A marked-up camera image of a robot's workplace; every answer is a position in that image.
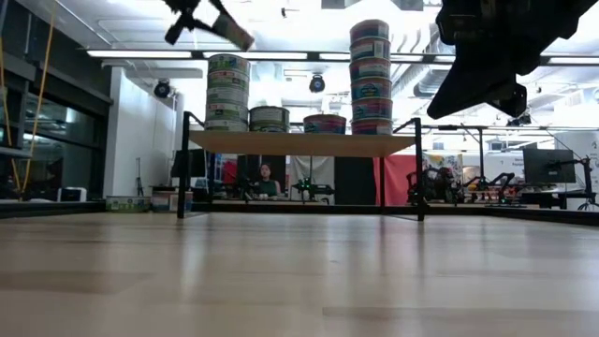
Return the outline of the blue bin stack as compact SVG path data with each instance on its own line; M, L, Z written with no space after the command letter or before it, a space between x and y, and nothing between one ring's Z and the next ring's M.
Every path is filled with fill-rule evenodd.
M223 165L220 154L208 153L207 184L210 193L214 193L222 185Z

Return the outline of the small white box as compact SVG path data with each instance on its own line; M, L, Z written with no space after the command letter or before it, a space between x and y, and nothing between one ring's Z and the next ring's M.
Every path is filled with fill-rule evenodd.
M87 189L83 187L62 187L57 193L58 202L86 202Z

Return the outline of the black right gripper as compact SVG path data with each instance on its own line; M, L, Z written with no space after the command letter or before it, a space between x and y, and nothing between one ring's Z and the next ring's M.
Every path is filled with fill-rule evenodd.
M540 65L599 0L442 0L435 23L455 61L427 114L440 119L486 103L496 87Z

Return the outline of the black background rig frame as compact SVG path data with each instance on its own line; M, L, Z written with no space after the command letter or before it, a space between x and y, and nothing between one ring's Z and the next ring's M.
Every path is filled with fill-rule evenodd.
M487 178L485 176L485 163L484 163L484 149L483 149L483 135L484 131L487 129L486 126L483 125L424 125L424 128L429 130L439 130L439 131L458 131L462 130L468 135L470 135L474 140L478 143L478 153L479 153L479 170L480 174L478 176L478 193L484 197L483 191L488 187Z

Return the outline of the red curtain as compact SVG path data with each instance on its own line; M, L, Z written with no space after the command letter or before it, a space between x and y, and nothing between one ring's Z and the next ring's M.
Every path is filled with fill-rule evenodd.
M416 171L416 157L394 154L385 159L385 204L404 206L408 203L407 175Z

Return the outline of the wooden shelf black metal frame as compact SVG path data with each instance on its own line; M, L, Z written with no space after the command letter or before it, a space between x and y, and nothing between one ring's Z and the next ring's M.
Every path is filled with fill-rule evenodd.
M413 118L394 129L390 136L340 135L340 134L292 134L252 133L193 130L191 120L197 116L190 111L183 114L181 164L189 164L189 143L194 142L209 154L208 200L193 203L192 212L230 212L230 204L213 202L215 156L217 154L265 154L326 157L364 157L379 160L379 212L389 214L386 204L385 173L386 158L396 152L416 147L416 208L419 222L425 220L427 204L424 200L422 169L422 123Z

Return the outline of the person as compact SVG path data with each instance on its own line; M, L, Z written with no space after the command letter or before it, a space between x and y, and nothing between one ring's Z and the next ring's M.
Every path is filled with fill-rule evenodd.
M263 163L259 169L260 178L256 182L259 199L277 199L282 194L281 185L271 177L270 165Z

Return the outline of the black background panel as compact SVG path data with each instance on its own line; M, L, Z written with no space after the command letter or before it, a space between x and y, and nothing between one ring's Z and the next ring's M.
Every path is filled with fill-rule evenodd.
M374 205L376 186L373 160L364 157L335 157L334 190L336 205Z

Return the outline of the colourful floral banner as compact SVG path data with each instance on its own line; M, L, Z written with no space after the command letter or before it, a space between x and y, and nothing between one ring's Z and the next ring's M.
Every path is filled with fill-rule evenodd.
M423 172L427 178L435 179L441 170L447 171L452 183L460 185L463 179L462 155L423 154Z

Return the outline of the black metal table frame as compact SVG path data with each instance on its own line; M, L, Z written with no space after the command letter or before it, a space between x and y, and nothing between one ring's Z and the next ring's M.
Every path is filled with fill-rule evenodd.
M15 217L35 217L73 213L104 212L103 202L7 202L0 203L0 219ZM290 213L325 215L414 215L422 216L489 216L521 220L562 223L599 227L599 212L560 211L530 208L489 207L489 206L426 206L420 210L415 206L330 206L324 204L273 203L194 203L185 217L202 212L244 212L244 213Z

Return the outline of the green label albacore tuna can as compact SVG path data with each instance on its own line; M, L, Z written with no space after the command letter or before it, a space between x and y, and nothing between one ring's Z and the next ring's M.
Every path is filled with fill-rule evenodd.
M257 121L249 124L250 132L288 133L289 124L277 121Z
M259 106L249 110L250 121L257 122L276 122L282 124L289 123L289 110L275 106Z

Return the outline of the dark background monitor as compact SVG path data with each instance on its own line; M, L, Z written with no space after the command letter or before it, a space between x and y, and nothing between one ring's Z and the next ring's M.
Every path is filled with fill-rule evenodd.
M172 165L170 176L179 178L183 172L184 151L175 153L174 163ZM189 150L188 153L187 176L190 178L200 178L206 176L206 153L203 149Z
M570 150L524 149L526 183L575 183L574 154Z

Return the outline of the overhead light bar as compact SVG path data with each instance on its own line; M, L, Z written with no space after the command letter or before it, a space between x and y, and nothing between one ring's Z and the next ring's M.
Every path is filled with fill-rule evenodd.
M349 63L348 52L319 51L151 51L151 50L88 50L87 54L100 59L122 60L207 60L219 53L228 53L249 61ZM451 54L392 53L392 64L451 65ZM544 54L540 66L599 66L599 55Z

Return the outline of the white curtain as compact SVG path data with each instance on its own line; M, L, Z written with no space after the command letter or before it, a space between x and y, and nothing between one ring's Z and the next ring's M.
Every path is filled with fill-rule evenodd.
M291 200L301 200L301 192L293 184L312 176L312 183L335 187L335 159L325 156L290 156L289 196Z

